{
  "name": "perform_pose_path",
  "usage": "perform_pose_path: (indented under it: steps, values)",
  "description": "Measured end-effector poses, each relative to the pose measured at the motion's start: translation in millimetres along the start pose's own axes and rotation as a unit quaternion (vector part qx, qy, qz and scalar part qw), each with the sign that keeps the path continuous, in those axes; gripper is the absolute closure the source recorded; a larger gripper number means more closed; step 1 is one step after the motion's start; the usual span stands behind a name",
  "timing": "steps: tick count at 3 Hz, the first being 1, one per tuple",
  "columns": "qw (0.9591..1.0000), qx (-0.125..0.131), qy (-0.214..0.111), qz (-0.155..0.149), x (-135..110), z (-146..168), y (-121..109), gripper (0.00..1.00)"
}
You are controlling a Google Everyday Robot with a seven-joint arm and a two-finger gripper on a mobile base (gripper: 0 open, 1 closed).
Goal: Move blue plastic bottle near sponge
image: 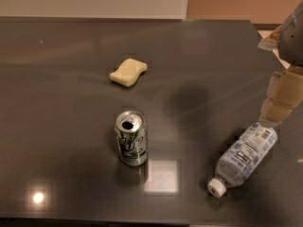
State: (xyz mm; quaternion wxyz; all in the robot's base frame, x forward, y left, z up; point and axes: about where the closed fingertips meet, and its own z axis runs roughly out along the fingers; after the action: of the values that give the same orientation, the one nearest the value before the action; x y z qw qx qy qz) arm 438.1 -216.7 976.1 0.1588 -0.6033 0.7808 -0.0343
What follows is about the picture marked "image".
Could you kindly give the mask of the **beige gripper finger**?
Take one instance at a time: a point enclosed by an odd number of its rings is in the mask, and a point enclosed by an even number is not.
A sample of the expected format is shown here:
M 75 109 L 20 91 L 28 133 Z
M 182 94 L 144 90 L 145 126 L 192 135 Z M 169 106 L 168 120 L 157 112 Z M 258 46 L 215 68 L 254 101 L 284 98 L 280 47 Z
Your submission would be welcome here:
M 271 76 L 258 122 L 266 128 L 281 124 L 303 101 L 303 67 L 291 65 Z
M 278 42 L 279 42 L 281 29 L 282 29 L 282 26 L 278 26 L 273 31 L 271 31 L 268 35 L 266 35 L 258 43 L 258 48 L 267 50 L 267 51 L 278 49 Z

